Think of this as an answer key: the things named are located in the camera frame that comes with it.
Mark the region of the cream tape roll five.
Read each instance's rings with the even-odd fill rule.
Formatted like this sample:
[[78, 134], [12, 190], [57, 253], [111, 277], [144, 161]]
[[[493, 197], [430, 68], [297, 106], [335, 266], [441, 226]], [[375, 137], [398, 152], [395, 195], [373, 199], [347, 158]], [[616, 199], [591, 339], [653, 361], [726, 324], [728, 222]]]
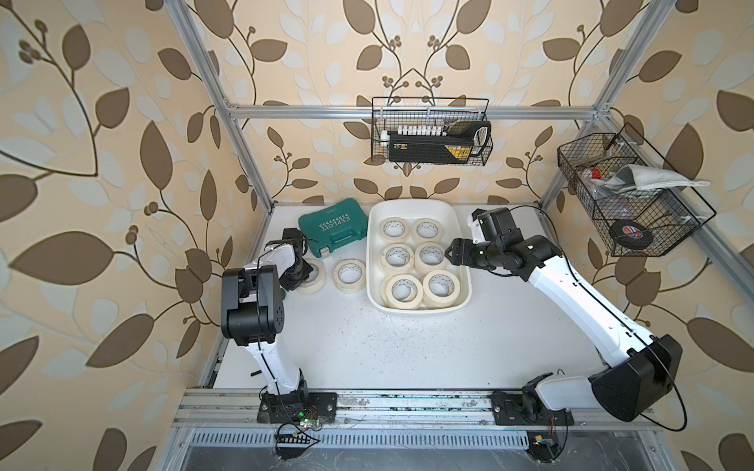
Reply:
[[420, 274], [443, 270], [447, 266], [445, 249], [436, 243], [422, 243], [414, 251], [414, 268]]

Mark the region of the aluminium frame post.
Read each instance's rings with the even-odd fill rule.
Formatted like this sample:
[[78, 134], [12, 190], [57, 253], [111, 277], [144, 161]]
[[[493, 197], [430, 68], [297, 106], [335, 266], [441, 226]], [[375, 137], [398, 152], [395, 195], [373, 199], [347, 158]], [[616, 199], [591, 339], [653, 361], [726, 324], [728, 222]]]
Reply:
[[[529, 119], [568, 121], [582, 137], [610, 116], [609, 108], [630, 81], [630, 75], [660, 27], [665, 23], [671, 1], [602, 1], [593, 24], [579, 24], [573, 35], [544, 37], [540, 47], [547, 63], [568, 64], [571, 70], [565, 95], [549, 97], [525, 108]], [[604, 82], [594, 80], [592, 91], [581, 104], [573, 102], [579, 78], [596, 51], [614, 43], [606, 52]]]
[[241, 165], [245, 172], [249, 174], [249, 180], [251, 181], [253, 188], [256, 190], [260, 204], [264, 208], [264, 211], [268, 215], [271, 215], [274, 211], [275, 203], [265, 186], [259, 168], [254, 162], [253, 154], [243, 136], [242, 129], [232, 116], [232, 104], [228, 101], [227, 96], [224, 93], [219, 75], [215, 72], [213, 63], [208, 51], [204, 48], [198, 29], [190, 18], [188, 4], [184, 1], [172, 0], [166, 1], [165, 4], [178, 33], [180, 33], [180, 36], [196, 65], [198, 76], [201, 78], [212, 104], [218, 110], [219, 120], [229, 135], [230, 141], [241, 161]]

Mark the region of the aluminium frame post right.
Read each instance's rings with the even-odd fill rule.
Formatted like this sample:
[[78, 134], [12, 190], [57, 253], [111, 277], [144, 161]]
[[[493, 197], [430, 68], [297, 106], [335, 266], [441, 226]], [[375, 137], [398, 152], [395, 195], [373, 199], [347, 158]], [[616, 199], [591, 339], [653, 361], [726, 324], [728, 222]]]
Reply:
[[[573, 35], [544, 37], [540, 47], [547, 63], [568, 64], [571, 70], [565, 95], [549, 97], [525, 108], [529, 119], [568, 121], [582, 137], [610, 116], [609, 108], [630, 81], [630, 75], [660, 27], [665, 23], [671, 1], [602, 1], [593, 24], [579, 24]], [[579, 78], [596, 51], [614, 43], [606, 52], [604, 82], [594, 80], [592, 91], [581, 104], [573, 102]]]

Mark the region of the black tape roll red label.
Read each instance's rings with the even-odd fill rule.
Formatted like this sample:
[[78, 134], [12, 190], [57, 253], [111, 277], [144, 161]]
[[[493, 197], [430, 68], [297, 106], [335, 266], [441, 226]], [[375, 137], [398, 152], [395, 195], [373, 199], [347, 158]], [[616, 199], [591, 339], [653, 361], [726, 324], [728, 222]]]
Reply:
[[612, 223], [609, 235], [616, 245], [629, 250], [644, 250], [654, 243], [651, 230], [630, 220]]

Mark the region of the cream tape roll four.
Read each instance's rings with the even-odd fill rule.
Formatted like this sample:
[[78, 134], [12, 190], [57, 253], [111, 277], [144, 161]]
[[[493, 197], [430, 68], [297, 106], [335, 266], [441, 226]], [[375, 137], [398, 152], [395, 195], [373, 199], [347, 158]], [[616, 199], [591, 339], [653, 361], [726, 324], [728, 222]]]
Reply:
[[406, 274], [414, 270], [414, 251], [404, 243], [393, 243], [381, 252], [379, 266], [386, 276]]

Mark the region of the black yellow box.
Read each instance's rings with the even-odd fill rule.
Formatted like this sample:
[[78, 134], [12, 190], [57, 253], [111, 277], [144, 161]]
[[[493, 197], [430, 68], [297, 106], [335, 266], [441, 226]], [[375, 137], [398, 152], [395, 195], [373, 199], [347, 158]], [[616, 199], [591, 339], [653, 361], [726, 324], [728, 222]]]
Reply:
[[465, 164], [473, 147], [470, 137], [394, 135], [388, 145], [388, 159], [398, 163]]

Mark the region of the grey cloth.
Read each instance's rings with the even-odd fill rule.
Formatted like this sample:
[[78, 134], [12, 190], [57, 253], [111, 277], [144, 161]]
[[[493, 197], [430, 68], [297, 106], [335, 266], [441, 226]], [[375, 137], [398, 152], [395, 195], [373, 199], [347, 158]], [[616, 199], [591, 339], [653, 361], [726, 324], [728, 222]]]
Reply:
[[639, 165], [626, 165], [610, 179], [598, 181], [602, 188], [614, 194], [655, 192], [666, 188], [705, 188], [707, 181], [691, 180], [676, 171]]

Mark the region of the cream tape roll two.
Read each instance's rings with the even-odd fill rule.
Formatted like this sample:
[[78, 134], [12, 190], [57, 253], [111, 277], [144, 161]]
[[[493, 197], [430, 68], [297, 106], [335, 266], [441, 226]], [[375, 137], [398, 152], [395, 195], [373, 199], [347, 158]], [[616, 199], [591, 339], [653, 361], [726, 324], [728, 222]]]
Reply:
[[450, 307], [461, 295], [461, 282], [451, 272], [434, 270], [422, 280], [423, 302], [432, 309]]

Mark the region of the cream tape roll one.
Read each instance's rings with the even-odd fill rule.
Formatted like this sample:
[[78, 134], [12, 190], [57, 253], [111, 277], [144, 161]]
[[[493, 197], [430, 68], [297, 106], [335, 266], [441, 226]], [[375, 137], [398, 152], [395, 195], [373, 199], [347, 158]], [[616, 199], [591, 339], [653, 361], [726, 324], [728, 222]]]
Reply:
[[409, 274], [400, 274], [385, 280], [382, 294], [390, 308], [415, 310], [422, 303], [424, 290], [418, 278]]

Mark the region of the cream tape roll three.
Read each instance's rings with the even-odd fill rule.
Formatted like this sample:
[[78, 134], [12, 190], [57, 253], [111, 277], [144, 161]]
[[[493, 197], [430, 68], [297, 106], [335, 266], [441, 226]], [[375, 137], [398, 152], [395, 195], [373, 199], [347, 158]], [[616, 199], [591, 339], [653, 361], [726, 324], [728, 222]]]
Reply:
[[318, 260], [306, 259], [306, 263], [312, 268], [312, 271], [302, 281], [296, 291], [301, 294], [314, 294], [326, 285], [326, 270], [324, 265]]

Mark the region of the cream tape roll seven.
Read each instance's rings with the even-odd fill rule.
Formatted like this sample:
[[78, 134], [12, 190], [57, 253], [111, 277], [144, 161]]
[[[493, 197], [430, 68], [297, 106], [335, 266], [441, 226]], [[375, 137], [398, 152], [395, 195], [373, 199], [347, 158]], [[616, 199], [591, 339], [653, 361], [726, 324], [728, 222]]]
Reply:
[[417, 220], [412, 226], [412, 238], [418, 243], [441, 241], [444, 230], [440, 223], [431, 218]]

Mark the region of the green tool case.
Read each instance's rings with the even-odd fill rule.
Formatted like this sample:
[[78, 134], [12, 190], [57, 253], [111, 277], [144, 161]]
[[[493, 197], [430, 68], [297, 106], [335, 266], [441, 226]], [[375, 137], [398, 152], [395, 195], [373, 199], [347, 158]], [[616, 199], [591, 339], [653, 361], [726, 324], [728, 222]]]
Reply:
[[347, 198], [335, 205], [306, 214], [298, 219], [312, 254], [323, 258], [367, 236], [368, 218], [361, 206]]

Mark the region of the white plastic storage box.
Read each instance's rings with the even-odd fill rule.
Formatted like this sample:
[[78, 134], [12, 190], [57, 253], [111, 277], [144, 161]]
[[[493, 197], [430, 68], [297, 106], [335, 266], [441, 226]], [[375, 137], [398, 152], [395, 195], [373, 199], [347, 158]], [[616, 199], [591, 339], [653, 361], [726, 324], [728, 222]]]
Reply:
[[[459, 225], [457, 214], [454, 208], [445, 202], [429, 199], [397, 199], [376, 204], [369, 212], [365, 261], [367, 292], [373, 304], [385, 312], [398, 315], [445, 314], [465, 307], [470, 302], [472, 294], [469, 269], [454, 266], [448, 260], [447, 266], [443, 270], [453, 273], [461, 282], [461, 295], [455, 305], [432, 309], [427, 307], [422, 300], [418, 309], [415, 310], [398, 310], [387, 306], [383, 298], [382, 287], [385, 280], [392, 276], [386, 276], [381, 271], [379, 257], [385, 247], [392, 245], [392, 243], [383, 241], [378, 235], [378, 229], [381, 221], [392, 217], [402, 218], [410, 225], [410, 236], [404, 244], [408, 245], [413, 251], [421, 243], [412, 238], [412, 226], [417, 220], [422, 218], [431, 218], [440, 223], [444, 230], [444, 235], [441, 241], [435, 242], [439, 243], [445, 250], [454, 239], [461, 236], [461, 226]], [[406, 274], [415, 276], [422, 282], [428, 273], [420, 274], [414, 268], [412, 272]]]

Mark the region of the cream tape roll six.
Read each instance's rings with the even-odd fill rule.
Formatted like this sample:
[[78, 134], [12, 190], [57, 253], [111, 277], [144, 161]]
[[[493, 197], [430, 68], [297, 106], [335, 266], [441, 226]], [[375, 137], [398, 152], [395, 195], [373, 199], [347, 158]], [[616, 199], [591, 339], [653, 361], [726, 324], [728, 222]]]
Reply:
[[405, 243], [410, 236], [410, 225], [402, 218], [386, 218], [379, 224], [378, 235], [386, 243]]

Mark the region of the cream tape roll eight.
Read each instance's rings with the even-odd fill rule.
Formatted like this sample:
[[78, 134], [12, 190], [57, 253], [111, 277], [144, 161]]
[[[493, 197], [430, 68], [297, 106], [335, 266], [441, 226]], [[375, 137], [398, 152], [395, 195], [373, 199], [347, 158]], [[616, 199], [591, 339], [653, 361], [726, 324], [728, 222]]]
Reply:
[[344, 294], [355, 294], [366, 286], [366, 268], [359, 259], [341, 260], [333, 271], [336, 288]]

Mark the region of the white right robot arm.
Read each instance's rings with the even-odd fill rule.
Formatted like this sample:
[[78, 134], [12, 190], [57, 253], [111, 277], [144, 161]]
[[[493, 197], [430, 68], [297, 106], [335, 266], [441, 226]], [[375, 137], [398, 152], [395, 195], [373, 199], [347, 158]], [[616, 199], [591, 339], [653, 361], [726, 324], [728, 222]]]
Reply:
[[493, 272], [499, 269], [546, 294], [585, 333], [604, 366], [575, 376], [542, 374], [522, 388], [530, 420], [546, 411], [602, 408], [632, 422], [675, 390], [683, 354], [670, 335], [657, 337], [637, 324], [581, 277], [563, 251], [543, 235], [475, 243], [454, 239], [445, 251], [455, 266]]

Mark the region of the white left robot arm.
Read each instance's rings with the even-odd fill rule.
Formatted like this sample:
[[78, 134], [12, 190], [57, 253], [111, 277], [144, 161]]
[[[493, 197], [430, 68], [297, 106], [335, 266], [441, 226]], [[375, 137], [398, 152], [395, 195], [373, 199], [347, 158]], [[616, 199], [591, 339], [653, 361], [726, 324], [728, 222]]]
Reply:
[[283, 403], [305, 402], [307, 396], [304, 374], [278, 339], [285, 324], [284, 293], [296, 290], [312, 272], [305, 252], [306, 236], [287, 228], [255, 261], [222, 275], [221, 332], [251, 354], [267, 396]]

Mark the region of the aluminium frame post left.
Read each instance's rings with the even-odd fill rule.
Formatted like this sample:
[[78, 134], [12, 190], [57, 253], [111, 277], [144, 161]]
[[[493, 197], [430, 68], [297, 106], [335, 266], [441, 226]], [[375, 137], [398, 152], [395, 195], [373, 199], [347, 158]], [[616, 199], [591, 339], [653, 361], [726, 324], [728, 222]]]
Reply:
[[201, 78], [212, 104], [218, 110], [219, 120], [229, 135], [230, 141], [241, 161], [241, 165], [245, 172], [249, 174], [249, 180], [251, 181], [253, 188], [256, 190], [260, 204], [264, 208], [264, 211], [268, 215], [271, 215], [274, 211], [275, 203], [265, 186], [259, 168], [254, 162], [253, 154], [243, 136], [242, 129], [232, 116], [232, 104], [228, 101], [227, 96], [224, 93], [219, 75], [215, 72], [213, 63], [208, 51], [204, 48], [198, 29], [190, 18], [188, 4], [184, 1], [172, 0], [166, 1], [165, 4], [178, 33], [180, 33], [180, 36], [196, 65], [198, 76]]

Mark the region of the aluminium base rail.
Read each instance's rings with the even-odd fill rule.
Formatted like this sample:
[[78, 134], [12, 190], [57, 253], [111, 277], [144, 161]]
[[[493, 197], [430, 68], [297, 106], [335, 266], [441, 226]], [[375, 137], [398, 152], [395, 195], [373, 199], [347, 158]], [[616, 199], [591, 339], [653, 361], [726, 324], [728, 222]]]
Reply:
[[[525, 420], [512, 404], [514, 391], [333, 390], [336, 399], [319, 402], [306, 418], [321, 429], [378, 430], [553, 430], [569, 432], [644, 432], [659, 428], [643, 418], [622, 422], [603, 410], [554, 412]], [[184, 393], [173, 428], [272, 428], [271, 406], [251, 389], [190, 389]]]

